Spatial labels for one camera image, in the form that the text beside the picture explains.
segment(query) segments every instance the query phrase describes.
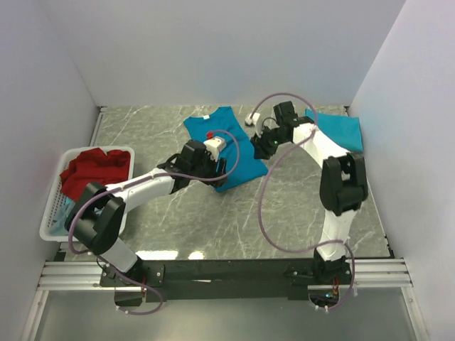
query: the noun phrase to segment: blue t-shirt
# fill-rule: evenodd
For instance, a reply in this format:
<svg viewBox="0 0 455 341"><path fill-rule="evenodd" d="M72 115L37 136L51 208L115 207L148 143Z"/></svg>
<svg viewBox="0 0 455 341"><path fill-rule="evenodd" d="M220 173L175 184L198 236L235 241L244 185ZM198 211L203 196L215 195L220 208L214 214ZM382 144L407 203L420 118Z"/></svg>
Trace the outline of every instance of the blue t-shirt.
<svg viewBox="0 0 455 341"><path fill-rule="evenodd" d="M184 121L184 124L192 139L204 142L207 140L206 135L209 131L223 129L234 135L239 143L239 163L234 172L227 177L226 183L219 188L215 188L217 192L242 185L247 181L267 174L266 165L261 160L254 158L255 148L234 117L231 107L220 107L207 119L189 117ZM227 134L215 133L215 136L222 137L226 141L226 147L221 151L220 157L226 159L226 171L228 172L234 166L237 158L237 149L234 141Z"/></svg>

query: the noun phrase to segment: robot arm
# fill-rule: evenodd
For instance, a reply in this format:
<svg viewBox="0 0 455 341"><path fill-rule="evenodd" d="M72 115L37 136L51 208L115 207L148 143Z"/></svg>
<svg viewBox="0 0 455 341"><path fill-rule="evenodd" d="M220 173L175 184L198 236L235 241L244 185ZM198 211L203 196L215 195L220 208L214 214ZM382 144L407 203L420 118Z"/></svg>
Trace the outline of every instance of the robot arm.
<svg viewBox="0 0 455 341"><path fill-rule="evenodd" d="M308 117L298 117L292 102L274 107L278 127L264 127L263 115L254 113L250 125L256 128L251 138L255 147L255 158L269 159L278 145L292 142L298 144L315 130L312 139L301 147L322 168L321 202L325 207L325 219L321 242L348 239L349 229L361 203L368 196L365 161L361 153L351 153L329 139ZM345 256L342 244L326 244L317 248L324 261L336 261Z"/></svg>
<svg viewBox="0 0 455 341"><path fill-rule="evenodd" d="M225 140L220 137L213 137L204 143L190 140L180 153L147 174L113 185L88 184L65 222L66 229L69 230L74 216L88 200L107 190L120 188L121 190L96 200L84 211L76 222L74 237L93 254L101 256L121 272L141 281L141 259L119 238L124 214L151 199L172 194L189 184L190 179L173 174L199 178L217 178L224 175L226 160L219 155L225 145ZM203 182L217 188L226 180L223 178ZM101 214L95 213L95 209L101 209Z"/></svg>

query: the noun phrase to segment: white connector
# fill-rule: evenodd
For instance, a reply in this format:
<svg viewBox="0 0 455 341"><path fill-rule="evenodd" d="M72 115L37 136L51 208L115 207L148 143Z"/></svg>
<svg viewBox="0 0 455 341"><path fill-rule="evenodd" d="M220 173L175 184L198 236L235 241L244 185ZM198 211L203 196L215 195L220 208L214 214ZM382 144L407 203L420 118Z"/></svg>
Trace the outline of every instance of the white connector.
<svg viewBox="0 0 455 341"><path fill-rule="evenodd" d="M260 116L259 112L248 114L245 118L245 126L255 126Z"/></svg>
<svg viewBox="0 0 455 341"><path fill-rule="evenodd" d="M213 138L204 141L204 144L211 153L211 158L215 161L218 161L221 151L226 147L226 141L219 136L214 136Z"/></svg>

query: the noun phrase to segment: white plastic basket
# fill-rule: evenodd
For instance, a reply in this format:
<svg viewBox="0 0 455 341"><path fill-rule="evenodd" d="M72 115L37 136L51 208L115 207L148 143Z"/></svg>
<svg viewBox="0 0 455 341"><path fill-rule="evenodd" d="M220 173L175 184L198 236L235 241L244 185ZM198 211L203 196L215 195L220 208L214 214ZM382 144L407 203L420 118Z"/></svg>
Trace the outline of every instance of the white plastic basket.
<svg viewBox="0 0 455 341"><path fill-rule="evenodd" d="M60 189L62 188L62 182L60 180L60 174L68 168L68 165L71 160L74 160L79 156L83 151L89 151L93 148L100 148L104 152L112 150L127 151L131 156L129 161L129 172L128 179L133 177L133 167L134 167L134 150L130 147L125 146L93 146L93 147L84 147L84 148L75 148L66 151L60 158L58 162L57 171L55 173L54 181L52 187L50 188L48 202L44 209L43 220L41 220L40 226L40 237L41 239L51 241L51 242L67 242L67 236L54 236L50 233L50 228L53 225L53 218L56 212L63 206L65 202L65 196L61 193ZM127 221L127 215L123 216L122 224L120 225L120 233L123 232L125 228L125 222Z"/></svg>

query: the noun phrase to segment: marble floor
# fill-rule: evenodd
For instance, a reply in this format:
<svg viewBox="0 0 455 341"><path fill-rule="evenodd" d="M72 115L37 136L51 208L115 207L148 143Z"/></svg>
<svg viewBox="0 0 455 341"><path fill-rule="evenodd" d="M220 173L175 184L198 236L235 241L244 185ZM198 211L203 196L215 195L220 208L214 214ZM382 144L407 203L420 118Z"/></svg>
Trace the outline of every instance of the marble floor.
<svg viewBox="0 0 455 341"><path fill-rule="evenodd" d="M218 106L107 107L96 131L96 146L130 146L135 150L134 176L153 169L179 152L189 135L187 117L214 112ZM327 114L346 114L342 106L316 107ZM253 105L232 107L243 126ZM304 108L296 106L299 114ZM272 115L272 105L259 110ZM253 128L244 127L248 136ZM290 146L283 145L271 160ZM298 149L276 169L264 197L263 219L270 237L288 249L315 244L321 237L324 209L319 200L321 170ZM251 259L312 256L286 254L270 246L257 224L257 200L264 178L223 193L193 181L187 188L151 200L128 214L122 239L144 259ZM357 257L389 256L387 240L373 196L363 203L350 230ZM66 260L87 256L67 255Z"/></svg>

